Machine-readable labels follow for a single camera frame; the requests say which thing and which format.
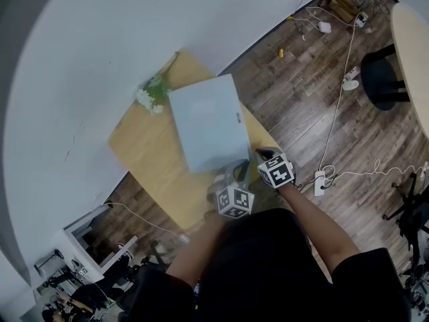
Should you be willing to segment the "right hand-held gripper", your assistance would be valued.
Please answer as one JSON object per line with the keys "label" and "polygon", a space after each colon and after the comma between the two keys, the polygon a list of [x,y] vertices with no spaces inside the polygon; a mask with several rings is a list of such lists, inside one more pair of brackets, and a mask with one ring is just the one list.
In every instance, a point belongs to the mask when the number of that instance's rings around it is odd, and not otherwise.
{"label": "right hand-held gripper", "polygon": [[296,181],[292,163],[279,148],[266,147],[255,150],[257,171],[263,181],[273,189]]}

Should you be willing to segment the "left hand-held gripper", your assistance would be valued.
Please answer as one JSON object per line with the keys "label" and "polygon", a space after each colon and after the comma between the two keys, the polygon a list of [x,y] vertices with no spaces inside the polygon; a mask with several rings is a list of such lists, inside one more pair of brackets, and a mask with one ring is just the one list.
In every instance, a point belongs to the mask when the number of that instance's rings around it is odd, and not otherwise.
{"label": "left hand-held gripper", "polygon": [[248,216],[255,198],[248,191],[250,179],[250,161],[234,161],[216,173],[207,189],[206,199],[220,215],[231,219]]}

